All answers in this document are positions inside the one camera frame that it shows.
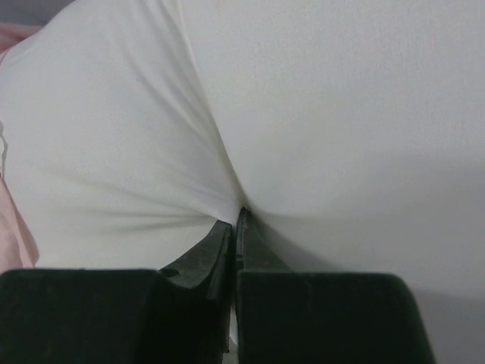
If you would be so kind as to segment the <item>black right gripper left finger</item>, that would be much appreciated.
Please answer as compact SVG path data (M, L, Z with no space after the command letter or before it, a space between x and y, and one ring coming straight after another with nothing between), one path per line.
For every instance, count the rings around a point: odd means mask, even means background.
M216 221L208 234L158 271L176 300L218 300L231 266L233 229Z

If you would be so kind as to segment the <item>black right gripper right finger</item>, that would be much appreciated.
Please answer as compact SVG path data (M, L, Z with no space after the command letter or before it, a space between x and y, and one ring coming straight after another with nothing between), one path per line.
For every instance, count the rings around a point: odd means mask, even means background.
M252 213L242 208L236 225L236 270L290 271L291 268L270 248Z

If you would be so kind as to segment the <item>white pillow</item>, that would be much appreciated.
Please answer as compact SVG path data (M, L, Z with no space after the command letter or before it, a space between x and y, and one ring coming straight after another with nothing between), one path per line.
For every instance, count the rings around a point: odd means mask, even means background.
M159 268L245 206L484 361L482 1L75 1L2 56L1 153L41 268Z

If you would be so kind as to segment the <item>pink purple pillowcase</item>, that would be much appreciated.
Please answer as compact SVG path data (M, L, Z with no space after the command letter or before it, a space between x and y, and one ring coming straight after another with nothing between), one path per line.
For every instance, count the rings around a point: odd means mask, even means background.
M29 38L41 27L1 22L1 61L16 44ZM33 268L39 252L23 217L5 183L4 168L7 142L1 135L1 273Z

